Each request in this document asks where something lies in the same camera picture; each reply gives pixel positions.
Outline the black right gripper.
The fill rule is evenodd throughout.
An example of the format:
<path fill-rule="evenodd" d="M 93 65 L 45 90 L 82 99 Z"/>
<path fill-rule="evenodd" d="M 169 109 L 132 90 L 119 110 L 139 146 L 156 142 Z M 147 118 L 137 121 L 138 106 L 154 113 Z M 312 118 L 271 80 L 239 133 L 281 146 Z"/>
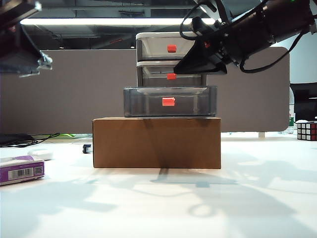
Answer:
<path fill-rule="evenodd" d="M 216 36 L 186 36 L 195 41 L 188 53 L 174 67 L 176 74 L 227 74 L 226 65 L 245 64 L 245 16 L 232 18 L 220 14 Z"/>

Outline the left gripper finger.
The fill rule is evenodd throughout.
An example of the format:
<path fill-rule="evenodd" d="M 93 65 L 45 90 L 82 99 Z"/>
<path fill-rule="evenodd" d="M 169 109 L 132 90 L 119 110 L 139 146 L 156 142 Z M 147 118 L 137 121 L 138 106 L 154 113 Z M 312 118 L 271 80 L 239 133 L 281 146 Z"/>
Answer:
<path fill-rule="evenodd" d="M 39 75 L 39 74 L 40 72 L 38 70 L 35 70 L 35 71 L 20 73 L 19 77 L 24 78 L 24 77 L 30 77 L 30 76 Z"/>
<path fill-rule="evenodd" d="M 41 51 L 21 24 L 0 31 L 1 73 L 38 74 L 52 69 L 53 59 Z"/>

